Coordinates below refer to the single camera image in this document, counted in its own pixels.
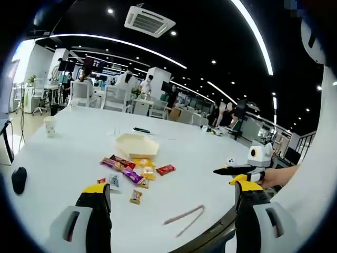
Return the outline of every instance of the computer mouse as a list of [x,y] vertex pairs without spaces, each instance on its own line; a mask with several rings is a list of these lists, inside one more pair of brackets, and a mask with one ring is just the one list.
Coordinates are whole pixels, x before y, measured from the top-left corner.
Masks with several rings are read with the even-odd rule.
[[19,167],[17,170],[13,172],[12,184],[16,194],[20,195],[23,193],[23,191],[25,190],[26,179],[27,179],[27,171],[25,168]]

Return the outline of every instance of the candy wrapper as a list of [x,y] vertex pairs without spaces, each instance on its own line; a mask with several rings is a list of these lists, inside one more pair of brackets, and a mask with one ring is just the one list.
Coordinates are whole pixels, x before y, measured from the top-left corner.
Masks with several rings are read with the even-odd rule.
[[145,167],[141,176],[152,181],[156,180],[156,175],[152,167]]
[[134,164],[133,162],[126,161],[123,158],[117,157],[115,155],[112,155],[110,159],[121,163],[125,168],[130,167],[131,169],[134,169],[136,167],[136,164]]
[[173,167],[172,165],[166,165],[164,167],[158,168],[156,169],[156,171],[160,174],[160,175],[165,175],[167,173],[170,173],[171,171],[174,171],[175,167]]
[[144,179],[141,183],[139,183],[138,185],[142,188],[148,189],[148,184],[150,183],[150,181],[148,179]]
[[130,202],[139,205],[141,203],[142,195],[143,194],[140,191],[133,190]]
[[139,167],[142,167],[142,168],[152,167],[152,168],[154,168],[154,165],[153,165],[151,159],[132,159],[132,160]]
[[108,182],[110,184],[111,190],[119,190],[120,189],[120,175],[110,174]]
[[125,167],[120,162],[117,162],[115,160],[112,160],[106,157],[103,158],[103,160],[101,161],[101,164],[108,166],[109,168],[112,168],[119,172],[122,172],[125,169]]
[[97,183],[105,183],[106,182],[106,178],[101,178],[97,180]]
[[134,184],[139,184],[145,179],[144,177],[137,175],[137,173],[134,172],[130,167],[125,168],[122,173],[130,178]]

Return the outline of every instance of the black ceiling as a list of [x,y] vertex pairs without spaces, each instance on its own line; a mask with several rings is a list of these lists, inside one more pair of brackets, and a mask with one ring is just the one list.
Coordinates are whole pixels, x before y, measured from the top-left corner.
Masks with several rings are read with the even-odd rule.
[[[264,39],[273,76],[268,75],[253,32],[230,0],[146,1],[143,8],[176,22],[172,30],[177,32],[177,36],[171,36],[167,32],[160,38],[154,38],[125,28],[124,22],[130,6],[141,3],[133,0],[83,0],[73,5],[70,5],[71,1],[63,1],[63,9],[54,6],[34,28],[49,32],[54,30],[54,34],[102,35],[147,47],[187,66],[187,70],[144,50],[106,40],[60,37],[60,40],[38,41],[40,45],[52,48],[55,45],[72,50],[95,48],[99,52],[134,60],[138,56],[140,62],[150,66],[167,67],[175,77],[175,82],[186,83],[190,89],[199,90],[213,100],[224,99],[229,102],[206,83],[211,81],[235,100],[247,95],[249,101],[259,106],[260,115],[271,121],[274,116],[272,92],[275,92],[279,125],[286,129],[293,127],[293,131],[300,135],[316,130],[321,102],[316,86],[322,81],[323,68],[304,50],[300,34],[301,19],[284,8],[284,0],[241,2],[253,17]],[[108,8],[114,10],[113,15],[107,12]],[[129,64],[127,60],[114,57],[110,57],[110,61]],[[132,66],[147,70],[144,65],[133,63]]]

